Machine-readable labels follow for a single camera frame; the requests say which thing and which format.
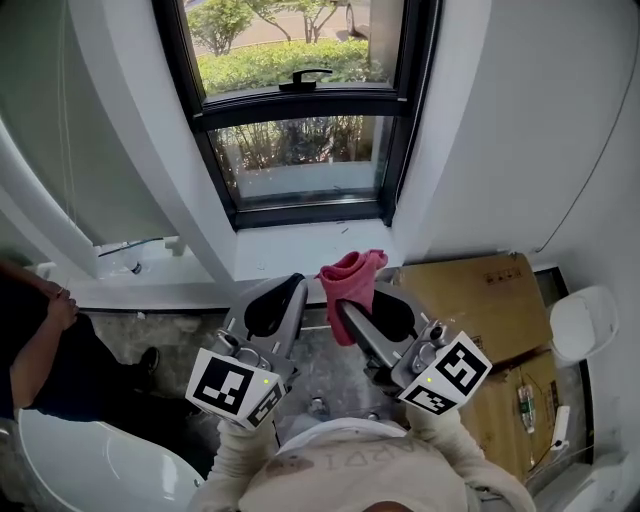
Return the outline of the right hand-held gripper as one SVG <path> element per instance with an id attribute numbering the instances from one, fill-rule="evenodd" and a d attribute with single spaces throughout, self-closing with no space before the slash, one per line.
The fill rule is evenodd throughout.
<path id="1" fill-rule="evenodd" d="M 386 395 L 432 416 L 466 404 L 492 363 L 463 331 L 431 323 L 414 298 L 377 283 L 371 310 L 340 302 L 347 333 L 371 360 L 367 375 Z"/>

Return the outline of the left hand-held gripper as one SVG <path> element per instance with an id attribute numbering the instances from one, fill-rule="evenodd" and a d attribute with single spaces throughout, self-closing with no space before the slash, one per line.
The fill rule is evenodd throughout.
<path id="1" fill-rule="evenodd" d="M 230 308 L 224 329 L 215 331 L 213 346 L 199 350 L 186 399 L 239 427 L 258 429 L 298 376 L 290 354 L 307 297 L 300 273 L 245 291 Z"/>

